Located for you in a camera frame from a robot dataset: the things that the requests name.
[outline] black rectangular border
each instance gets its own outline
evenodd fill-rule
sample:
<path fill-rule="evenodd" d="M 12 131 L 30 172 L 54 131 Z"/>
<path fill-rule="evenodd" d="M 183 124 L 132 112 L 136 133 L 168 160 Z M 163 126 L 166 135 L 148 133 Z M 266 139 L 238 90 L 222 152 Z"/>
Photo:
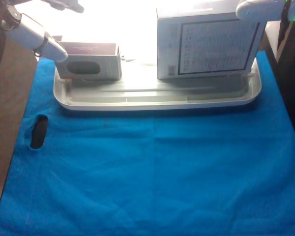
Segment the black rectangular border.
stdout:
<path fill-rule="evenodd" d="M 257 23 L 256 26 L 256 30 L 254 33 L 254 36 L 252 37 L 252 42 L 250 44 L 249 47 L 249 52 L 248 52 L 248 56 L 246 59 L 246 63 L 243 69 L 233 69 L 233 70 L 212 70 L 212 71 L 203 71 L 203 72 L 190 72 L 190 73 L 180 73 L 180 58 L 181 58 L 181 44 L 182 44 L 182 31 L 183 31 L 183 26 L 184 25 L 194 25 L 194 24 L 204 24 L 204 23 L 215 23 L 215 22 L 228 22 L 228 21 L 239 21 L 240 19 L 231 19 L 231 20 L 219 20 L 219 21 L 200 21 L 200 22 L 189 22 L 189 23 L 182 23 L 181 24 L 181 28 L 180 28 L 180 42 L 179 42 L 179 58 L 178 58 L 178 75 L 191 75 L 191 74 L 203 74 L 203 73 L 214 73 L 214 72 L 224 72 L 224 71 L 242 71 L 245 70 L 247 67 L 247 63 L 250 57 L 250 53 L 251 53 L 251 49 L 252 46 L 254 44 L 258 29 L 259 29 L 259 25 L 260 23 Z"/>

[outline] barcode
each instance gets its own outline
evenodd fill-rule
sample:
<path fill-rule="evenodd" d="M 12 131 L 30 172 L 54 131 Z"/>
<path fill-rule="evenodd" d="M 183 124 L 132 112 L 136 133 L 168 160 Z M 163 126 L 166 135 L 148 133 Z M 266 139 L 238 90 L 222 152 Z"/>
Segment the barcode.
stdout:
<path fill-rule="evenodd" d="M 178 24 L 170 24 L 170 36 L 171 38 L 177 37 L 177 31 L 178 31 Z"/>
<path fill-rule="evenodd" d="M 168 66 L 168 75 L 175 75 L 176 73 L 176 66 L 175 65 L 169 65 Z"/>

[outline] oval hole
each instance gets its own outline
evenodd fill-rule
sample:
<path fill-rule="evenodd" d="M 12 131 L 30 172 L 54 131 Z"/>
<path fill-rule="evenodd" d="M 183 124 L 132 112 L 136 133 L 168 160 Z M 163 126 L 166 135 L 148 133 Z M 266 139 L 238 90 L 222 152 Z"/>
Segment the oval hole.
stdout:
<path fill-rule="evenodd" d="M 37 118 L 34 129 L 31 132 L 31 143 L 32 149 L 39 149 L 43 146 L 46 132 L 47 132 L 48 118 L 45 115 L 40 115 Z"/>
<path fill-rule="evenodd" d="M 78 75 L 96 75 L 100 72 L 99 64 L 93 61 L 71 61 L 68 63 L 67 69 Z"/>

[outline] box label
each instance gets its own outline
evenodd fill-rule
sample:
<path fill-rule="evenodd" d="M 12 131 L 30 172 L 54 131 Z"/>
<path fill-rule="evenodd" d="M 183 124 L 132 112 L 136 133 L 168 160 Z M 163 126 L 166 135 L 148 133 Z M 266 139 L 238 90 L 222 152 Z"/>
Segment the box label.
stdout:
<path fill-rule="evenodd" d="M 258 27 L 240 20 L 182 24 L 178 74 L 245 70 Z"/>

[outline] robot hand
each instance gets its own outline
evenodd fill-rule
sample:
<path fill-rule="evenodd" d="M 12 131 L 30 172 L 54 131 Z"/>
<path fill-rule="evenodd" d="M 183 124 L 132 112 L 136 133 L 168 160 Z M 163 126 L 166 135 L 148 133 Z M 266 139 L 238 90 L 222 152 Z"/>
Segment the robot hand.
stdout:
<path fill-rule="evenodd" d="M 45 57 L 56 62 L 67 59 L 66 50 L 52 38 L 38 22 L 26 14 L 19 13 L 14 4 L 29 0 L 12 0 L 5 3 L 1 28 L 6 35 L 19 43 L 24 48 L 32 49 L 35 56 Z M 65 8 L 82 13 L 84 8 L 78 4 L 78 0 L 44 0 L 58 10 Z"/>
<path fill-rule="evenodd" d="M 295 0 L 241 0 L 236 9 L 241 20 L 267 22 L 282 18 L 295 21 Z"/>

